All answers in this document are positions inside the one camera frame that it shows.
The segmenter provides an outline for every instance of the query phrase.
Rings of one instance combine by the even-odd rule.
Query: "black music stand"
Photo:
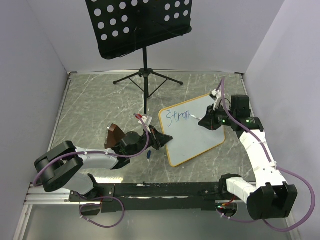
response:
[[[144,113],[147,99],[166,81],[180,85],[182,81],[164,76],[148,68],[147,47],[191,32],[192,0],[85,0],[100,55],[107,60],[121,58],[136,50],[143,50],[143,68],[114,81],[129,79],[144,92]],[[149,94],[150,74],[165,81]],[[144,90],[131,78],[144,78]]]

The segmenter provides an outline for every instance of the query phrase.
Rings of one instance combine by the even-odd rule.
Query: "tripod legs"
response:
[[[127,79],[129,79],[129,78],[132,78],[132,77],[134,77],[134,76],[137,76],[138,74],[139,74],[139,72],[136,72],[136,73],[134,73],[134,74],[132,74],[132,75],[130,75],[130,76],[126,76],[126,77],[124,77],[124,78],[121,78],[120,80],[114,81],[113,84],[120,83],[120,82],[122,82],[122,81],[124,81],[124,80],[127,80]]]
[[[171,78],[171,77],[162,75],[162,74],[157,73],[157,72],[155,72],[155,71],[152,71],[151,73],[154,74],[154,75],[156,75],[156,76],[158,76],[158,77],[161,77],[161,78],[163,78],[163,79],[167,79],[167,80],[170,80],[170,81],[172,81],[172,82],[175,82],[175,83],[177,83],[177,84],[180,84],[180,85],[183,85],[183,84],[184,84],[182,81],[175,80],[175,79],[173,79],[173,78]]]
[[[158,77],[161,77],[161,78],[164,78],[164,82],[161,83],[150,95],[149,95],[149,81],[148,81],[148,76],[150,74],[154,74]],[[136,84],[133,80],[131,80],[132,77],[134,76],[137,76],[139,75],[140,77],[143,76],[144,78],[144,90],[138,85]],[[157,73],[155,71],[153,71],[151,68],[147,68],[147,69],[144,69],[144,68],[141,68],[138,72],[130,75],[130,76],[126,76],[124,78],[121,78],[120,80],[117,80],[117,81],[114,81],[113,84],[117,84],[119,82],[122,82],[124,80],[127,80],[127,79],[130,79],[131,82],[133,82],[138,88],[140,88],[143,92],[144,92],[144,114],[147,114],[147,99],[149,97],[151,97],[151,95],[153,95],[163,84],[165,84],[166,81],[172,81],[172,82],[175,82],[177,84],[180,84],[180,85],[183,85],[184,83],[182,81],[178,81],[178,80],[175,80],[171,77],[168,77],[168,76],[165,76],[165,75],[162,75],[160,73]]]

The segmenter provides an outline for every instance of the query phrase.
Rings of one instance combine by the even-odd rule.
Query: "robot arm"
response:
[[[140,117],[149,133],[144,131],[143,135],[140,136],[138,133],[131,131],[124,134],[117,125],[111,124],[107,128],[105,150],[76,147],[71,141],[65,141],[38,158],[34,162],[37,172],[39,173],[46,168],[40,176],[44,190],[53,192],[64,188],[76,191],[81,195],[87,195],[93,192],[96,181],[92,175],[80,173],[79,170],[101,168],[116,170],[123,168],[130,163],[130,158],[124,156],[134,157],[145,149],[147,144],[146,134],[149,134],[147,148],[153,147],[156,150],[173,139],[172,136],[162,134],[149,125],[151,117]],[[52,163],[58,157],[66,154],[70,156]]]
[[[229,119],[223,107],[220,106],[220,90],[212,91],[210,96],[216,102],[207,107],[206,115],[198,125],[213,131],[222,125],[231,127],[248,154],[256,179],[256,186],[253,186],[237,174],[226,174],[219,181],[219,190],[228,191],[244,201],[254,220],[288,217],[298,192],[294,185],[288,185],[285,178],[277,170],[277,163],[270,153],[260,119],[251,117],[249,97],[247,95],[233,95],[229,113],[251,130],[261,142],[258,142],[251,133],[244,131]],[[265,146],[271,162],[269,162],[261,144]]]

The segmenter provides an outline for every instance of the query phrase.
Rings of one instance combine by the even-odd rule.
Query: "marker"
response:
[[[148,153],[146,154],[146,159],[148,160],[148,163],[150,160],[150,156],[151,156],[151,151],[149,150]]]
[[[191,114],[190,114],[190,116],[193,117],[193,118],[195,118],[195,119],[197,119],[197,120],[199,120],[199,121],[202,119],[202,118],[197,117],[197,116],[195,116],[195,115],[191,115]]]

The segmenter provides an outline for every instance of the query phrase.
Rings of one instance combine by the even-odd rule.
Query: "scratched metal surface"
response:
[[[227,98],[233,94],[245,94],[241,76],[231,73],[187,73],[162,72],[171,78],[183,81],[184,85],[166,82],[149,100],[148,114],[153,117],[152,125],[161,131],[158,113],[161,109],[209,93],[225,76]],[[124,74],[73,74],[61,112],[52,147],[71,140],[82,148],[103,149],[106,127],[117,124],[125,133],[142,134],[143,130],[134,113],[143,113],[143,92],[131,81],[117,85],[113,81],[127,76]],[[133,79],[143,88],[143,79]],[[149,89],[152,92],[162,79],[151,75]],[[122,169],[86,169],[99,183],[183,183],[216,182],[221,175],[240,174],[247,181],[255,176],[246,151],[228,127],[225,142],[204,154],[177,167],[169,165],[166,149],[153,150],[150,162],[147,152],[132,158]]]

